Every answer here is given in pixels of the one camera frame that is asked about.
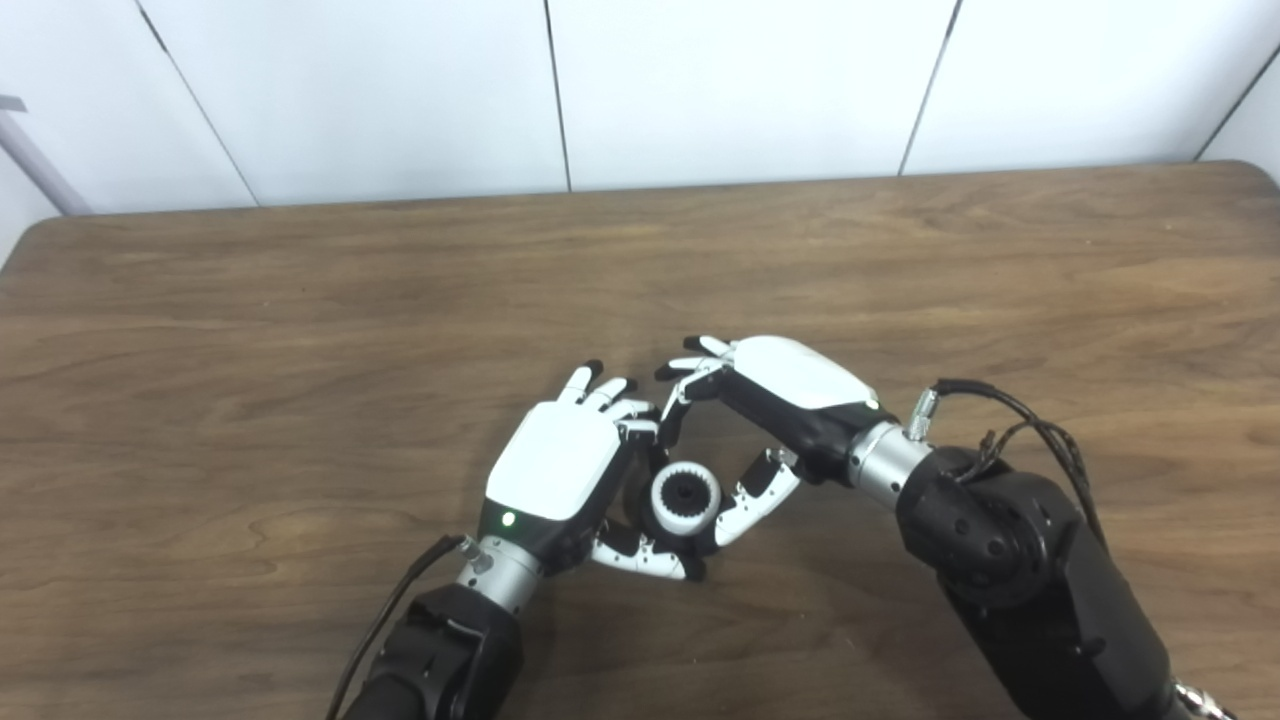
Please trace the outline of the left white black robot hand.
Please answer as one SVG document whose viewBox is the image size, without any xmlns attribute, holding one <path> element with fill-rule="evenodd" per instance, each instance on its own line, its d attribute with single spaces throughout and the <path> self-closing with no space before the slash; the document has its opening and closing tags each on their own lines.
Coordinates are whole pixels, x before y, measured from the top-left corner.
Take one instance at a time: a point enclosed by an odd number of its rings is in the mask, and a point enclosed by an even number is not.
<svg viewBox="0 0 1280 720">
<path fill-rule="evenodd" d="M 593 359 L 535 404 L 493 465 L 477 521 L 490 571 L 550 578 L 595 561 L 649 577 L 701 582 L 705 564 L 664 547 L 609 509 L 634 462 L 654 447 L 658 409 L 631 378 L 600 378 Z"/>
</svg>

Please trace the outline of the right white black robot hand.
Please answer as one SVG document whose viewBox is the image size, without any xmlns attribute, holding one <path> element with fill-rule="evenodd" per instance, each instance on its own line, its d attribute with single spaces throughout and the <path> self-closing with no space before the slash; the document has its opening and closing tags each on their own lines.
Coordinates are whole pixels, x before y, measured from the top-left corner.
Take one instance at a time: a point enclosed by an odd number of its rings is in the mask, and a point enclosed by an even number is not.
<svg viewBox="0 0 1280 720">
<path fill-rule="evenodd" d="M 698 534 L 695 546 L 707 553 L 733 543 L 801 483 L 851 487 L 855 445 L 892 420 L 872 387 L 795 340 L 753 336 L 724 342 L 698 334 L 684 346 L 691 357 L 672 359 L 654 372 L 655 380 L 672 384 L 660 414 L 659 448 L 675 447 L 690 407 L 710 400 L 777 442 L 741 475 L 710 529 Z"/>
</svg>

